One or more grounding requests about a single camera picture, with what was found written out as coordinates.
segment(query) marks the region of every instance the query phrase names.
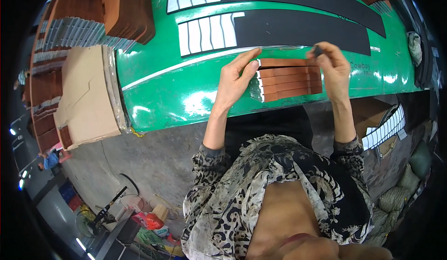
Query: red bag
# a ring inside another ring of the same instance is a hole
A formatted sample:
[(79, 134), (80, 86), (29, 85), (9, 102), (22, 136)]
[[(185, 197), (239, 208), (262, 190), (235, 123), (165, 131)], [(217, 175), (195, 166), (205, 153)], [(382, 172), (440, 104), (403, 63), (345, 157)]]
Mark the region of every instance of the red bag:
[(148, 213), (146, 215), (146, 224), (148, 225), (148, 230), (160, 229), (165, 225), (165, 223), (155, 215), (155, 213)]

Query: leopard print blouse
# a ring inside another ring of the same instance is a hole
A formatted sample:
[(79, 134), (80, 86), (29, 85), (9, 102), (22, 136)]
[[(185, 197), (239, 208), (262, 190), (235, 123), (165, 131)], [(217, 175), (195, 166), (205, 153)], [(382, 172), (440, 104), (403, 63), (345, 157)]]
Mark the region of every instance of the leopard print blouse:
[(373, 202), (362, 178), (362, 151), (358, 137), (334, 142), (329, 159), (292, 137), (266, 134), (243, 145), (229, 166), (225, 148), (201, 145), (192, 159), (194, 187), (183, 202), (183, 252), (194, 260), (243, 260), (266, 186), (297, 179), (323, 236), (339, 244), (363, 242), (373, 228)]

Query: mouth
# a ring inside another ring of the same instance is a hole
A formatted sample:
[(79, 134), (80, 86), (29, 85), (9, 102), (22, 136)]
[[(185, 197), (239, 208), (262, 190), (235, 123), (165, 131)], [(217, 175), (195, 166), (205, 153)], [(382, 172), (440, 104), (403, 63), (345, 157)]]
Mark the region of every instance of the mouth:
[(312, 236), (310, 234), (307, 234), (307, 233), (296, 234), (296, 235), (293, 235), (293, 236), (288, 237), (287, 239), (285, 239), (280, 247), (283, 247), (283, 246), (285, 246), (288, 243), (291, 243), (291, 242), (294, 242), (294, 241), (298, 241), (299, 239), (302, 239), (302, 238), (305, 238), (305, 237), (314, 237), (314, 236)]

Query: green table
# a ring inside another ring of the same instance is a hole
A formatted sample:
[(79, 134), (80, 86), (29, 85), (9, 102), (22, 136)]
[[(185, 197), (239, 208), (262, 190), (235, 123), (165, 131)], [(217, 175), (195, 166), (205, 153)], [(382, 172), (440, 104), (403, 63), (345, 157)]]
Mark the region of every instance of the green table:
[[(239, 2), (198, 7), (166, 14), (167, 0), (152, 0), (156, 35), (147, 45), (137, 44), (131, 52), (117, 51), (116, 63), (125, 105), (137, 132), (207, 121), (215, 100), (220, 69), (237, 52), (219, 51), (182, 59), (177, 24), (192, 19), (255, 9), (288, 9), (335, 14), (309, 7), (272, 2)], [(371, 56), (344, 51), (351, 63), (349, 95), (352, 98), (418, 91), (408, 52), (405, 28), (397, 14), (382, 15), (387, 39), (368, 29)], [(309, 47), (266, 48), (259, 58), (304, 58)], [(229, 116), (311, 102), (327, 101), (322, 94), (260, 103), (244, 93)]]

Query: concrete floor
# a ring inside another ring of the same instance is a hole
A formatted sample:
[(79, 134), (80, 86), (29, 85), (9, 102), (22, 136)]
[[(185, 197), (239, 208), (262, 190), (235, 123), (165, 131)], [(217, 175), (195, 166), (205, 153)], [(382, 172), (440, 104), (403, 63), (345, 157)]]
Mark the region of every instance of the concrete floor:
[[(332, 153), (333, 117), (330, 103), (306, 104), (314, 134), (313, 148), (325, 156)], [(141, 196), (151, 202), (172, 208), (181, 207), (183, 198), (193, 185), (191, 157), (202, 142), (206, 123), (149, 132), (143, 138), (121, 134), (99, 142), (81, 145), (72, 151), (73, 158), (63, 163), (63, 169), (83, 200), (93, 209), (105, 206), (120, 190), (115, 177), (125, 173), (140, 189)], [(375, 200), (393, 187), (404, 170), (406, 160), (422, 138), (424, 127), (414, 129), (385, 159), (378, 163), (372, 151), (365, 153), (364, 178)], [(116, 215), (122, 206), (114, 204), (110, 213)], [(168, 220), (170, 232), (179, 236), (184, 221)]]

